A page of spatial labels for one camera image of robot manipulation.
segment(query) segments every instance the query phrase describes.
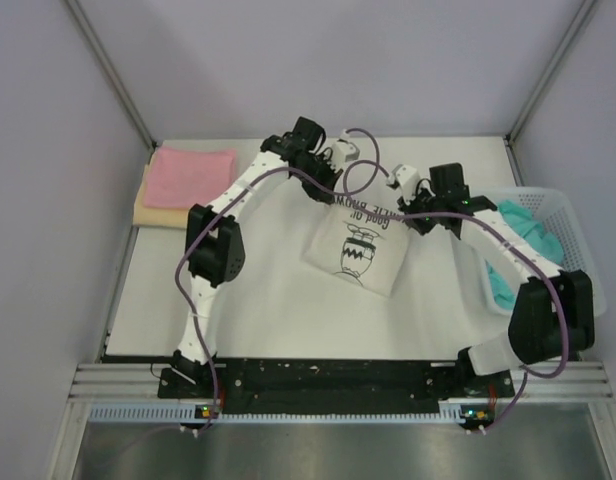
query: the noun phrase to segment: pink towel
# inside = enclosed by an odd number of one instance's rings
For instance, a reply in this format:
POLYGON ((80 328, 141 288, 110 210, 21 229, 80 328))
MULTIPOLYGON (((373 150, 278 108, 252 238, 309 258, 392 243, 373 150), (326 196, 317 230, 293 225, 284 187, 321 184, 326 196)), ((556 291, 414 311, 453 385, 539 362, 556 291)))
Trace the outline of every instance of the pink towel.
POLYGON ((146 175, 143 204, 151 208, 188 209, 207 205, 235 179, 237 152, 189 152, 159 147, 146 175))

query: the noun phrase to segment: white table surface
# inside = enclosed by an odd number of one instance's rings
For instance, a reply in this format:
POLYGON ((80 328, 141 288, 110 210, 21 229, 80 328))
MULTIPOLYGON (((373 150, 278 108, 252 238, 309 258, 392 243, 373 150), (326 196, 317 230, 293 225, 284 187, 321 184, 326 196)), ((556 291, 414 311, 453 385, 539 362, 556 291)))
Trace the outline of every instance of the white table surface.
MULTIPOLYGON (((260 140, 167 141, 200 151, 238 151, 240 171, 260 140)), ((434 165, 460 162, 473 192, 512 186, 498 137, 381 138, 389 170, 408 163, 427 176, 434 165)), ((373 154, 359 139, 362 157, 373 154)), ((371 167, 351 175, 358 186, 371 167)), ((396 192, 377 181, 360 198, 396 210, 396 192)), ((391 298, 329 276, 301 260, 325 214, 298 180, 283 184, 242 226, 246 264, 228 285, 220 314, 219 355, 295 358, 454 359, 457 352, 507 328, 508 318, 485 310, 476 257, 440 227, 412 233, 391 298)), ((123 287, 108 355, 170 356, 186 318, 173 275, 184 231, 141 228, 123 287)))

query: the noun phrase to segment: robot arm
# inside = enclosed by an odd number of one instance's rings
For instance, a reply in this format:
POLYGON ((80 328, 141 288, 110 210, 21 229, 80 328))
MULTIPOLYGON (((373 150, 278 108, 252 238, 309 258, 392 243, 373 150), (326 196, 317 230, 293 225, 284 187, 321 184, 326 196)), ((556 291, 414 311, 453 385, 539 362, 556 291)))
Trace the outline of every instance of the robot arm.
MULTIPOLYGON (((300 118, 292 132, 282 137, 272 136, 264 141, 248 169, 210 205, 195 205, 188 214, 186 230, 186 250, 192 245, 201 231, 224 210, 238 195, 246 195, 230 210, 230 215, 222 218, 206 239, 191 254, 188 269, 192 275, 191 298, 195 303, 198 323, 211 355, 217 352, 217 319, 215 310, 218 299, 225 288, 224 282, 233 280, 245 262, 245 250, 239 223, 243 223, 262 201, 289 177, 270 175, 251 186, 253 181, 280 167, 291 166, 308 173, 322 185, 331 190, 343 172, 344 164, 359 157, 359 149, 348 141, 345 132, 327 150, 318 153, 314 150, 325 132, 316 123, 300 118)), ((325 194, 309 182, 302 180, 306 193, 314 200, 332 203, 334 197, 325 194)), ((205 364, 206 358, 195 331, 193 313, 188 313, 184 334, 179 342, 178 356, 190 362, 205 364)))
POLYGON ((510 251, 511 247, 528 257, 555 286, 566 314, 571 351, 590 348, 594 343, 592 283, 581 271, 564 272, 561 267, 539 255, 504 221, 497 207, 486 197, 471 197, 464 183, 460 164, 430 169, 430 187, 421 188, 421 179, 413 167, 399 165, 388 185, 401 190, 399 210, 404 213, 453 212, 471 216, 499 233, 501 242, 476 223, 457 218, 407 220, 406 224, 421 235, 435 225, 450 230, 485 258, 518 292, 508 329, 497 337, 459 352, 458 369, 465 378, 529 365, 560 355, 561 336, 555 321, 552 299, 537 274, 510 251))

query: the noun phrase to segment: laundry basket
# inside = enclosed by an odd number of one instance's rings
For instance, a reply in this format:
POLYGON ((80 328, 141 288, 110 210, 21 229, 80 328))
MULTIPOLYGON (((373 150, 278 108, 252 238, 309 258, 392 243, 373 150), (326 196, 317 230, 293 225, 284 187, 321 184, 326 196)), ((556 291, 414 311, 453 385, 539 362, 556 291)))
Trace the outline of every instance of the laundry basket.
MULTIPOLYGON (((562 267, 568 272, 583 270, 592 281, 593 307, 598 317, 606 311, 606 297, 599 283, 597 269, 590 250, 568 197, 558 190, 535 187, 490 188, 472 191, 473 196, 485 195, 498 205, 504 200, 527 208, 535 220, 541 222, 546 231, 553 233, 564 249, 562 267)), ((495 302, 488 277, 486 261, 480 265, 481 283, 488 309, 501 315, 511 315, 510 310, 501 308, 495 302)))

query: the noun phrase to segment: white wall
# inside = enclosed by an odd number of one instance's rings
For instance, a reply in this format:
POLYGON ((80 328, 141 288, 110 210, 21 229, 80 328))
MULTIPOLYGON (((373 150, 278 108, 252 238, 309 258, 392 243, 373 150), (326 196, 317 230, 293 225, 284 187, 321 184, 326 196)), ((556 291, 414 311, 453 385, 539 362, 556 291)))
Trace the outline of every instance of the white wall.
POLYGON ((563 190, 585 230, 609 304, 595 354, 616 393, 616 0, 601 2, 518 153, 527 183, 563 190))
POLYGON ((0 1, 0 480, 45 475, 145 157, 61 2, 0 1))
POLYGON ((152 134, 507 133, 582 0, 81 0, 152 134))

